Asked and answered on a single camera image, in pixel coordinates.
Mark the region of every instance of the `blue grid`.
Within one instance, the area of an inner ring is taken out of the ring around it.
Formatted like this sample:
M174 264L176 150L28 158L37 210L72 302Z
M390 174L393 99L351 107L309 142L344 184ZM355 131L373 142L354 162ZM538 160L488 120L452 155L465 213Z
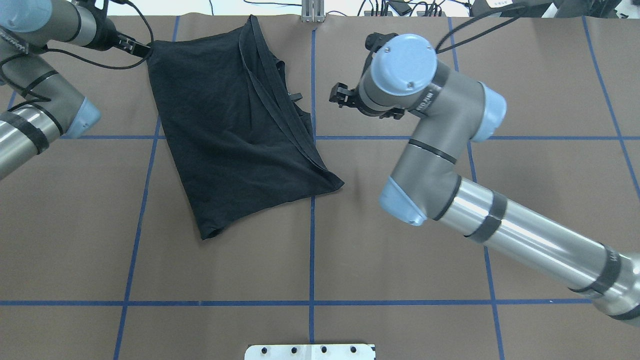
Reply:
M448 19L449 29L452 29L451 18ZM593 60L593 65L602 87L602 92L611 115L617 136L492 136L490 140L571 140L571 141L618 141L623 151L625 161L636 189L637 196L640 199L640 186L631 164L625 141L640 140L640 136L623 136L615 116L611 100L607 92L606 86L600 73L600 68L593 50L591 37L586 18L582 18L586 40L588 42L589 51ZM175 19L175 27L173 31L173 41L176 41L180 17ZM311 119L314 143L316 140L408 140L410 136L317 136L316 135L316 29L311 35ZM451 44L454 44L454 37L451 37ZM452 50L454 68L459 71L458 55L455 49ZM16 98L14 92L11 96L7 108L11 108ZM314 326L314 306L491 306L494 317L495 332L497 337L497 346L499 350L500 360L504 360L504 349L502 346L502 336L500 333L500 321L498 315L498 305L554 305L554 304L590 304L588 299L496 299L495 289L493 286L493 277L491 270L491 261L488 249L484 247L484 259L486 265L486 273L488 285L490 288L490 299L480 300L316 300L315 299L315 197L311 198L310 206L310 252L309 252L309 300L247 300L247 301L135 301L130 300L132 280L138 255L138 246L140 244L140 235L142 230L142 221L145 213L148 197L148 186L150 182L151 172L154 165L157 141L166 139L165 136L159 135L160 118L156 121L156 129L154 135L86 135L80 137L79 140L153 140L150 159L148 163L147 176L143 198L140 206L138 217L138 226L134 238L134 246L131 256L131 264L129 267L129 275L125 288L123 301L99 301L99 300L0 300L0 306L115 306L122 307L120 323L118 326L118 334L116 338L116 346L114 349L114 359L118 359L120 347L124 336L124 329L129 307L250 307L250 306L304 306L309 310L309 341L315 342L315 326ZM61 139L71 140L67 136ZM477 182L476 166L473 160L473 151L471 144L467 145L469 162L471 167L472 180Z

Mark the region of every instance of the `gray robot arm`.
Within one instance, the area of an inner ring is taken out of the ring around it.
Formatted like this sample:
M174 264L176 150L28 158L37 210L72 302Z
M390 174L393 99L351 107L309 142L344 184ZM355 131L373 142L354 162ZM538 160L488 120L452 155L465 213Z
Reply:
M95 0L0 0L2 78L27 100L0 114L0 180L60 136L77 138L100 120L100 111L38 55L48 41L148 53L116 31L106 4L99 10Z
M444 223L640 326L640 256L620 254L456 174L467 142L493 134L506 102L438 61L424 38L395 35L370 35L371 64L358 86L336 84L330 97L368 116L398 119L408 110L420 117L380 196L382 208L414 226L429 218Z

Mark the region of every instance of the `blue joint cap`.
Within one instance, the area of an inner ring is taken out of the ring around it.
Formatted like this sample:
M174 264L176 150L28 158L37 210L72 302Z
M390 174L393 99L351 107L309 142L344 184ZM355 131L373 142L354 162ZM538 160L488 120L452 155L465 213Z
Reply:
M16 33L42 29L49 19L51 0L0 0L0 26Z
M480 84L484 89L484 115L478 131L471 138L473 142L483 142L491 137L493 132L500 127L507 113L507 101L504 100L502 95L491 90L485 84Z
M436 51L425 38L403 34L378 50L371 62L371 78L380 90L406 96L423 91L437 67Z
M427 216L389 176L380 194L380 206L391 215L413 226L420 226Z
M80 110L76 114L76 118L69 126L69 130L67 130L67 136L73 139L79 138L87 130L91 129L101 117L100 110L85 97L82 105L80 105Z

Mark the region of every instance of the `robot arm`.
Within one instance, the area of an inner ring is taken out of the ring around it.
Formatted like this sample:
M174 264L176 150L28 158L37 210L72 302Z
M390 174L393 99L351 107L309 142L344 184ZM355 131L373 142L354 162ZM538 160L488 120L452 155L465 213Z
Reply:
M0 0L0 74L27 101L0 114L0 180L67 134L81 136L100 111L38 54L50 40L144 57L148 46L119 33L95 0Z
M382 208L414 226L440 221L640 326L640 255L620 254L454 172L467 142L482 142L500 126L504 98L451 71L418 35L372 34L367 48L370 65L358 86L336 84L330 101L368 116L399 119L408 110L420 117L380 196Z

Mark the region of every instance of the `black garment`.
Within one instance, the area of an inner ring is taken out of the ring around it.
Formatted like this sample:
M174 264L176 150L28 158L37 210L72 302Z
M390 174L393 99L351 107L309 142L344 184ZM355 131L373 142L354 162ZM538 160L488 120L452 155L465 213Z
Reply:
M226 34L154 43L151 87L202 239L344 184L316 150L310 115L291 101L284 66L253 15Z

